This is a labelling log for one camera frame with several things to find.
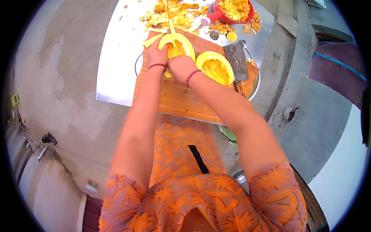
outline red plastic scoop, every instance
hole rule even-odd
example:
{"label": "red plastic scoop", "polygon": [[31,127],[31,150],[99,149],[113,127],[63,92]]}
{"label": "red plastic scoop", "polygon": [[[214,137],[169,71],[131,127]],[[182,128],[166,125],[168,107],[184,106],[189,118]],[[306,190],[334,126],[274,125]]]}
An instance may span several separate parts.
{"label": "red plastic scoop", "polygon": [[213,11],[214,13],[212,14],[209,14],[208,16],[206,17],[203,17],[201,19],[201,24],[202,26],[209,26],[210,24],[212,24],[214,21],[216,20],[220,20],[222,21],[223,23],[228,23],[228,24],[245,24],[245,23],[248,23],[250,22],[253,17],[254,17],[254,8],[253,8],[253,5],[251,4],[250,1],[248,1],[249,5],[250,5],[250,11],[249,11],[249,17],[246,19],[245,22],[241,23],[241,22],[237,22],[237,21],[234,21],[233,19],[231,19],[230,17],[226,16],[223,11],[220,9],[219,7],[219,4],[218,4],[218,0],[216,0],[213,4]]}

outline person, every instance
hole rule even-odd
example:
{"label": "person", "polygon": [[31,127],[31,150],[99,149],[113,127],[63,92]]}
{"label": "person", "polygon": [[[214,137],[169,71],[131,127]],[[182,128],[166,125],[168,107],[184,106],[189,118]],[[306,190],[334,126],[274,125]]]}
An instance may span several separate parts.
{"label": "person", "polygon": [[[100,230],[305,231],[303,195],[267,122],[246,98],[194,72],[192,58],[168,59],[160,39],[146,51],[152,67],[122,128]],[[227,175],[208,123],[158,116],[166,64],[235,133],[249,194]]]}

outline bamboo cutting board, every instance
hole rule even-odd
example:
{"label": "bamboo cutting board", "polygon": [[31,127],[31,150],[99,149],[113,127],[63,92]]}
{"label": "bamboo cutting board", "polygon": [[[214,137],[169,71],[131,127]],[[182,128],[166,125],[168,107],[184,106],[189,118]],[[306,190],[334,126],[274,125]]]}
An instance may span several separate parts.
{"label": "bamboo cutting board", "polygon": [[[223,47],[214,44],[210,41],[201,39],[198,36],[194,36],[179,30],[176,31],[187,37],[187,39],[191,42],[196,58],[198,57],[199,54],[206,51],[213,51],[220,53],[224,57],[226,56]],[[159,33],[157,32],[151,31],[148,35],[148,39],[158,34]],[[138,74],[137,82],[135,83],[134,100],[138,94],[144,76],[147,73],[148,67],[149,67],[148,60],[144,50],[142,69]],[[259,69],[250,63],[247,63],[247,67],[249,70],[249,79],[241,82],[241,84],[243,87],[243,91],[248,96],[254,84]],[[234,82],[225,87],[235,91]],[[162,79],[160,111],[165,114],[177,115],[199,121],[206,121],[215,124],[224,124],[220,120],[220,118],[190,88],[187,88],[185,84],[172,83],[165,76],[163,76]]]}

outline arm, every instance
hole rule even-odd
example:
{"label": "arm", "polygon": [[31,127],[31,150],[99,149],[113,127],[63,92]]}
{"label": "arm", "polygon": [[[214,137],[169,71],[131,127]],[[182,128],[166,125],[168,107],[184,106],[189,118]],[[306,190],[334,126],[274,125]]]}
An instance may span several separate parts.
{"label": "arm", "polygon": [[[166,64],[168,46],[159,50],[158,38],[147,50],[149,65]],[[129,110],[109,174],[123,174],[137,181],[146,193],[151,176],[155,124],[160,106],[164,67],[154,66],[144,77],[138,95]]]}
{"label": "arm", "polygon": [[[185,83],[188,75],[197,69],[187,56],[174,57],[168,61],[168,67],[180,83]],[[235,133],[248,181],[266,164],[280,160],[288,162],[268,123],[246,98],[202,72],[195,73],[188,85]]]}

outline orange floral dress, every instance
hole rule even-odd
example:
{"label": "orange floral dress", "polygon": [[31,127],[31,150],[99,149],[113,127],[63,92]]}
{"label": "orange floral dress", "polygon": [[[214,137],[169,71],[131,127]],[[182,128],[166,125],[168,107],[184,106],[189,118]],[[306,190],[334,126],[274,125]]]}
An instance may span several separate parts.
{"label": "orange floral dress", "polygon": [[[188,145],[195,145],[209,170],[202,174]],[[101,231],[180,231],[198,208],[217,231],[306,230],[306,206],[289,163],[261,168],[250,195],[226,174],[208,123],[161,115],[146,194],[129,177],[109,177],[99,219]]]}

